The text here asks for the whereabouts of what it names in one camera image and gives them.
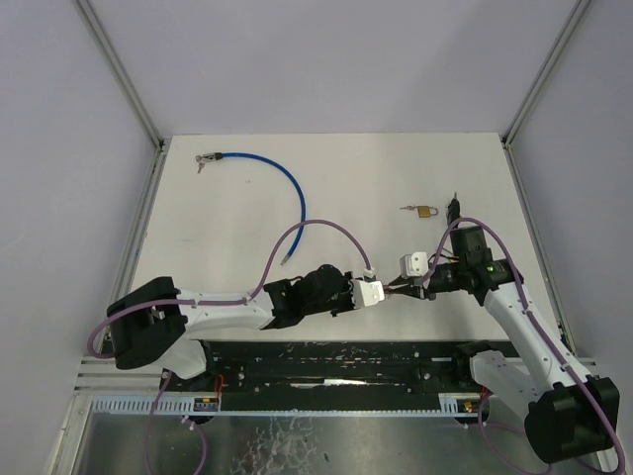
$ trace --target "black joint housing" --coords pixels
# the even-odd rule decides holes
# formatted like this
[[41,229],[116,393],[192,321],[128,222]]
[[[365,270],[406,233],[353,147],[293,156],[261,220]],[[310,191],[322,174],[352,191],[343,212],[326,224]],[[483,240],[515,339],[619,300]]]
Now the black joint housing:
[[[588,377],[585,386],[616,429],[620,393],[609,378]],[[525,433],[545,463],[555,463],[613,446],[604,425],[578,386],[556,386],[529,405]]]
[[341,274],[333,265],[325,264],[294,284],[279,280],[264,285],[273,304],[273,320],[265,330],[284,329],[298,324],[306,315],[354,310],[351,274]]
[[[158,277],[108,307],[108,317],[134,305],[176,299],[179,293],[171,277]],[[153,363],[182,336],[186,323],[178,305],[142,309],[116,320],[110,325],[110,334],[117,368],[135,369]]]

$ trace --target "white wall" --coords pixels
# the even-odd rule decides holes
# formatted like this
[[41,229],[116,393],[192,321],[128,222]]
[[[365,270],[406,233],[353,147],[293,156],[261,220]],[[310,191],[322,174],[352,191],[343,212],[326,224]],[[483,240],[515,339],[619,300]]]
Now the white wall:
[[161,132],[503,132],[576,0],[93,0]]
[[0,473],[37,474],[152,150],[69,0],[0,7]]
[[633,3],[595,2],[515,144],[573,335],[633,443]]

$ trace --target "metal plate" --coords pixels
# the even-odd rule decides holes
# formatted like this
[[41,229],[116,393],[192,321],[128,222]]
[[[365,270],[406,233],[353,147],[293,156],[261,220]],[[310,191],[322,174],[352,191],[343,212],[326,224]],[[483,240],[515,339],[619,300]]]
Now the metal plate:
[[[518,425],[493,401],[493,420]],[[144,416],[95,414],[74,475],[144,475]],[[215,418],[203,426],[209,457],[203,474],[512,474],[477,427],[450,419]],[[503,454],[522,468],[544,469],[520,436],[491,429]],[[152,422],[149,459],[155,475],[190,474],[201,443],[173,417]],[[556,474],[582,474],[576,462]]]

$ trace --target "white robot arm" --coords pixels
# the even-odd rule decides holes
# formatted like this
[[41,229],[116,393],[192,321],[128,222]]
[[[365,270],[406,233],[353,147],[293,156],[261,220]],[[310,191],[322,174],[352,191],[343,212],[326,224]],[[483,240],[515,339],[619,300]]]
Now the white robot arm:
[[[611,438],[583,391],[593,394],[615,428],[619,407],[615,385],[609,378],[594,378],[576,360],[543,320],[523,286],[533,319],[545,330],[555,350],[565,355],[565,366],[574,369],[585,387],[581,390],[561,367],[551,344],[523,309],[517,274],[506,259],[493,260],[480,227],[455,228],[450,237],[455,256],[451,262],[436,265],[430,278],[425,278],[426,254],[407,255],[401,259],[401,275],[387,288],[373,280],[373,275],[353,279],[351,273],[343,275],[330,265],[296,281],[266,284],[264,292],[254,297],[247,293],[194,293],[176,289],[170,277],[154,279],[108,309],[112,316],[139,304],[167,302],[153,307],[140,305],[140,310],[111,323],[117,367],[158,364],[189,379],[208,369],[207,356],[198,340],[213,339],[214,331],[219,329],[282,329],[308,315],[336,315],[376,305],[385,300],[386,292],[434,300],[436,294],[467,291],[499,322],[529,374],[507,364],[503,354],[486,342],[461,348],[463,357],[461,362],[455,358],[457,364],[467,368],[468,378],[491,390],[524,420],[536,454],[553,463],[610,448]],[[182,303],[174,305],[176,299]]]
[[331,312],[334,316],[385,300],[383,285],[373,275],[354,279],[331,265],[306,277],[266,284],[250,293],[198,293],[174,287],[171,277],[158,277],[111,305],[111,316],[152,301],[151,306],[111,324],[117,367],[133,369],[159,365],[190,379],[208,369],[200,340],[213,339],[221,329],[255,331],[297,325],[305,316]]

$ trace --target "brass padlock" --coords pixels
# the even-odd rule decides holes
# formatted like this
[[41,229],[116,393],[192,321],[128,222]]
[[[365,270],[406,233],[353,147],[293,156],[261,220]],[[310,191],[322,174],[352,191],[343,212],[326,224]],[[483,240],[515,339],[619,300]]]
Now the brass padlock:
[[420,218],[430,218],[431,216],[437,216],[439,211],[434,206],[404,206],[401,210],[417,210],[417,215]]
[[431,216],[437,216],[439,211],[433,206],[418,206],[417,215],[421,218],[430,218]]

